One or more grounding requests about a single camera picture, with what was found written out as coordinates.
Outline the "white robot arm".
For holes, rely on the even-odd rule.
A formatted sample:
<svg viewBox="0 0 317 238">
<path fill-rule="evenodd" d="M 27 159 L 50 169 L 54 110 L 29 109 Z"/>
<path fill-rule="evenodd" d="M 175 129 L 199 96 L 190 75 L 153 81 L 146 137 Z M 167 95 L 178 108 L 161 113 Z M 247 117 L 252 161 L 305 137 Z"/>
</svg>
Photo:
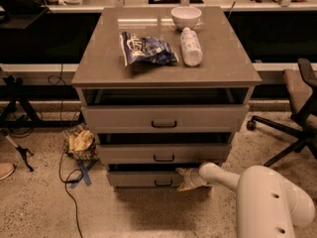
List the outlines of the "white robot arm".
<svg viewBox="0 0 317 238">
<path fill-rule="evenodd" d="M 294 229 L 315 217 L 310 195 L 264 166 L 249 167 L 239 175 L 213 163 L 176 171 L 183 177 L 180 191 L 219 183 L 236 194 L 237 238 L 295 238 Z"/>
</svg>

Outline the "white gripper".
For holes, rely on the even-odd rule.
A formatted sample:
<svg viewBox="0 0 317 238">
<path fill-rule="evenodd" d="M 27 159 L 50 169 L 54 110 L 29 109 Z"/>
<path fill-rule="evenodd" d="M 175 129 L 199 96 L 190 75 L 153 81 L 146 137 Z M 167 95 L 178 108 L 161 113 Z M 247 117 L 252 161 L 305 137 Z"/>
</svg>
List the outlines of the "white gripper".
<svg viewBox="0 0 317 238">
<path fill-rule="evenodd" d="M 190 187 L 208 186 L 209 183 L 200 174 L 198 169 L 176 168 L 181 176 L 184 176 L 184 184 L 177 188 L 177 191 L 188 191 Z"/>
</svg>

